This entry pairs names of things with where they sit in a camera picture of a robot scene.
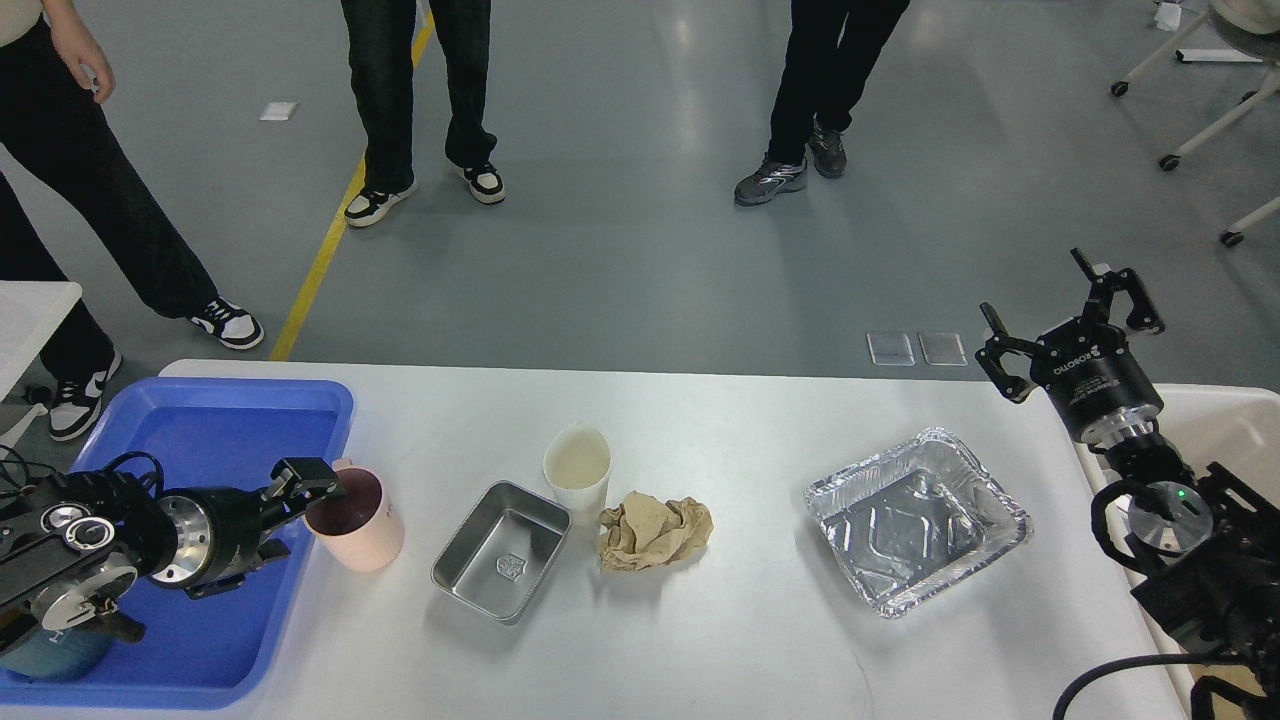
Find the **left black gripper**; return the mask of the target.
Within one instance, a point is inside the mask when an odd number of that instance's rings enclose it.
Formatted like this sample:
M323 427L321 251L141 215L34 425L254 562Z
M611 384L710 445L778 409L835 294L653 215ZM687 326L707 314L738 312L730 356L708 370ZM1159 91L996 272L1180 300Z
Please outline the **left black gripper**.
M166 589L204 600L241 588L250 573L291 556L271 533L282 518L297 518L347 491L321 457L283 457L261 491L230 487L168 489L157 506L175 528L173 557L150 575Z

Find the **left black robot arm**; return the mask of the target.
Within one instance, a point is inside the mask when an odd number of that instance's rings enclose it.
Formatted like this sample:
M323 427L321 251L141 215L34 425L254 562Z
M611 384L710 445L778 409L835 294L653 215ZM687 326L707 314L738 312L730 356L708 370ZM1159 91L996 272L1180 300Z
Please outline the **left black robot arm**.
M79 628L134 643L145 626L119 609L141 578L193 600L239 588L285 559L275 532L346 495L320 457L285 457L259 489L169 488L123 454L92 471L26 475L3 495L3 652L40 629Z

